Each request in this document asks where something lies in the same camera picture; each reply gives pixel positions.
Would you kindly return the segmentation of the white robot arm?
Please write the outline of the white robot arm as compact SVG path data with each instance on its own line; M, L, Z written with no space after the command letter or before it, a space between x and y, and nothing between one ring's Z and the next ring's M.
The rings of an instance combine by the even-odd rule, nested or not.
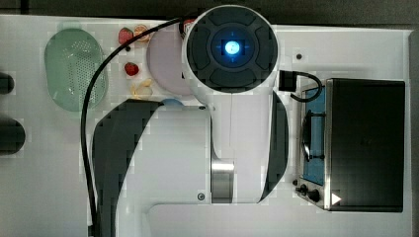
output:
M151 237L157 204L258 203L284 174L288 121L270 23L243 6L214 7L192 23L181 62L196 105L128 99L95 127L95 237Z

